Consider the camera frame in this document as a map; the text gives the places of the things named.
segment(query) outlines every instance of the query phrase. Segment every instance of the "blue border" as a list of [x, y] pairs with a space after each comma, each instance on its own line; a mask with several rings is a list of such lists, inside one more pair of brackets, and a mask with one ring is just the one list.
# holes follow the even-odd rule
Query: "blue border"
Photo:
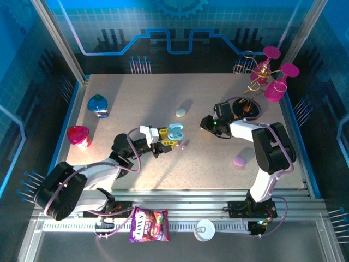
[[68, 107], [68, 111], [67, 111], [67, 114], [66, 114], [64, 122], [63, 122], [61, 134], [59, 135], [59, 138], [58, 138], [58, 141], [57, 141], [57, 146], [56, 146], [55, 152], [53, 154], [52, 161], [51, 161], [50, 168], [49, 168], [49, 172], [47, 173], [47, 175], [49, 175], [49, 173], [51, 173], [51, 171], [56, 166], [56, 161], [58, 159], [58, 155], [59, 155], [59, 152], [60, 152], [61, 147], [62, 147], [63, 139], [64, 139], [64, 136], [65, 136], [65, 131], [66, 131], [67, 126], [68, 126], [68, 122], [69, 122], [69, 118], [70, 118], [70, 115], [71, 115], [71, 111], [73, 110], [73, 105], [74, 105], [74, 102], [75, 102], [76, 94], [77, 94], [77, 92], [79, 90], [79, 86], [80, 86], [79, 82], [76, 82], [73, 95], [71, 96], [71, 100], [70, 100], [70, 104], [69, 104], [69, 107]]
[[300, 149], [302, 151], [304, 164], [305, 164], [305, 167], [308, 171], [308, 177], [309, 177], [309, 180], [311, 183], [312, 191], [314, 192], [315, 198], [322, 198], [321, 194], [320, 194], [320, 190], [319, 190], [317, 182], [316, 182], [316, 179], [315, 179], [314, 172], [313, 172], [311, 164], [310, 164], [308, 154], [307, 154], [306, 149], [305, 149], [305, 145], [303, 142], [302, 135], [300, 133], [300, 129], [298, 127], [296, 116], [294, 115], [294, 112], [292, 109], [292, 104], [291, 104], [291, 101], [290, 101], [290, 98], [289, 98], [287, 92], [285, 93], [284, 97], [285, 97], [286, 106], [288, 107], [288, 111], [289, 111], [290, 116], [291, 116], [291, 121], [292, 121], [292, 124], [294, 126], [294, 130], [296, 131], [296, 137], [297, 137], [298, 143], [300, 145]]

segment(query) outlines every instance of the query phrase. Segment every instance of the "light blue toy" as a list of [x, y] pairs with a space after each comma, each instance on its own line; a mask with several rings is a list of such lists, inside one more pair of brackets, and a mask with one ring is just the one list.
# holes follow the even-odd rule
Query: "light blue toy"
[[184, 138], [184, 134], [181, 131], [182, 129], [182, 124], [170, 124], [168, 127], [169, 134], [167, 137], [172, 141], [181, 141]]

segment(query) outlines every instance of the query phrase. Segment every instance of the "can lid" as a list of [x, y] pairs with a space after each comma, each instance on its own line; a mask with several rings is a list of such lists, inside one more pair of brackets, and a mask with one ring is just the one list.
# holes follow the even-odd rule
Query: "can lid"
[[204, 241], [210, 240], [215, 233], [214, 224], [208, 219], [200, 220], [195, 226], [195, 233]]

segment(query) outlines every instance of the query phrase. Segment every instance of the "blue cup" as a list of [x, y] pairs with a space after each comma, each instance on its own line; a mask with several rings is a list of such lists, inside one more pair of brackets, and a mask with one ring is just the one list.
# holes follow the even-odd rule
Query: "blue cup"
[[108, 102], [100, 94], [94, 95], [87, 103], [87, 109], [95, 113], [99, 118], [107, 118], [108, 113]]

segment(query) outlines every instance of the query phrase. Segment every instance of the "pink cup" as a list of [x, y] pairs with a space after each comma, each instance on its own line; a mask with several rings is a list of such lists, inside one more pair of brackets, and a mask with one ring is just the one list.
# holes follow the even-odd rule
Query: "pink cup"
[[72, 145], [77, 146], [81, 150], [87, 149], [92, 142], [89, 136], [89, 129], [83, 126], [70, 127], [67, 131], [67, 137]]
[[283, 98], [287, 90], [286, 78], [288, 76], [295, 78], [299, 75], [299, 69], [294, 64], [283, 64], [281, 71], [284, 76], [280, 79], [273, 80], [264, 92], [266, 98], [271, 102], [279, 102]]

